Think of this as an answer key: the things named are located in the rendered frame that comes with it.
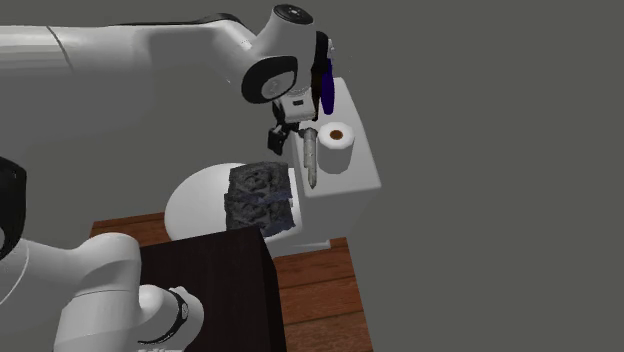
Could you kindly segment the dark blue bottle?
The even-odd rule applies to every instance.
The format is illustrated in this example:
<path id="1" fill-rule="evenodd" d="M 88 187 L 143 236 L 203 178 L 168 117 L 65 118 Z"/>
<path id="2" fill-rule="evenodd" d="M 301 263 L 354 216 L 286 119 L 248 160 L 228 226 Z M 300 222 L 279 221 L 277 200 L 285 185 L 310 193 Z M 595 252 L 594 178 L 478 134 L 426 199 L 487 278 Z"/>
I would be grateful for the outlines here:
<path id="1" fill-rule="evenodd" d="M 321 75 L 320 102 L 325 115 L 331 115 L 334 112 L 335 85 L 333 66 L 330 58 L 326 59 L 325 71 Z"/>

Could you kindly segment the dark grey textured block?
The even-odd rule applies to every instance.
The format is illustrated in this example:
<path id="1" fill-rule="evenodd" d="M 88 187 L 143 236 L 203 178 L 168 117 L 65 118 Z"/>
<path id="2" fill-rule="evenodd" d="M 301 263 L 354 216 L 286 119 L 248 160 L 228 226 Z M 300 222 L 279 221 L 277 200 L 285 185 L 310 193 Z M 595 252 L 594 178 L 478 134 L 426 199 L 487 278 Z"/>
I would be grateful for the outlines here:
<path id="1" fill-rule="evenodd" d="M 271 237 L 295 226 L 288 164 L 257 162 L 232 168 L 224 194 L 226 229 L 257 226 Z"/>

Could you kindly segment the dark robot stand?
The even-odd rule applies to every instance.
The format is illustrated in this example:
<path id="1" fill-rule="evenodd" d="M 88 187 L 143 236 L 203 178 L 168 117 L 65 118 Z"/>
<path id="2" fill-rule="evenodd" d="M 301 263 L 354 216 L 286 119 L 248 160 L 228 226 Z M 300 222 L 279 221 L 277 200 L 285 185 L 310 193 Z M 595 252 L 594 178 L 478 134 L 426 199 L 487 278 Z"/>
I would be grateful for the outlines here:
<path id="1" fill-rule="evenodd" d="M 185 352 L 287 352 L 278 277 L 256 227 L 144 246 L 141 282 L 184 287 L 204 308 Z"/>

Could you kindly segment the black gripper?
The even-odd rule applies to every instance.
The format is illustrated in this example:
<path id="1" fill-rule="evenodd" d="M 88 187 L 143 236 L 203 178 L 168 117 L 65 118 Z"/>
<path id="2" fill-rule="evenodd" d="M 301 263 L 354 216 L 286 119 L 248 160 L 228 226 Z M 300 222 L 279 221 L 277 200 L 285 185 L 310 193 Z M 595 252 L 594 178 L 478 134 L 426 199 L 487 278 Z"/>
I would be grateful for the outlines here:
<path id="1" fill-rule="evenodd" d="M 274 154 L 281 156 L 283 154 L 283 146 L 287 140 L 287 132 L 298 133 L 300 123 L 287 123 L 284 109 L 277 101 L 272 102 L 272 112 L 276 125 L 268 130 L 267 148 Z"/>

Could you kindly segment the grey speckled pen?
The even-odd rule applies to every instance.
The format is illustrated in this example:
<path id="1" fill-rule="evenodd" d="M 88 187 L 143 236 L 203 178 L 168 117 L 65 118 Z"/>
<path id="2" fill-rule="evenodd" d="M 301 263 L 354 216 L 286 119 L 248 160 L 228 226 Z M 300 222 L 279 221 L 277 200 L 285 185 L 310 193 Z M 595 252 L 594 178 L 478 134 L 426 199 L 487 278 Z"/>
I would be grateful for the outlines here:
<path id="1" fill-rule="evenodd" d="M 306 128 L 300 131 L 303 138 L 304 167 L 307 169 L 308 183 L 311 189 L 317 185 L 317 130 Z"/>

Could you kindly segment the white toilet paper roll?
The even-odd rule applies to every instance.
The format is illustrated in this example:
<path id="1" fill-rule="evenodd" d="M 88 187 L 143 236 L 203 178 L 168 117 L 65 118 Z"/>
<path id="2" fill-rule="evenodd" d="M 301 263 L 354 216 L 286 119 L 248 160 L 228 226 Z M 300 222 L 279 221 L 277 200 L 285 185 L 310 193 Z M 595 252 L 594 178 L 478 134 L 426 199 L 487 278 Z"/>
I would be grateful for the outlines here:
<path id="1" fill-rule="evenodd" d="M 339 174 L 349 167 L 355 141 L 353 129 L 342 122 L 324 124 L 318 131 L 317 161 L 326 173 Z"/>

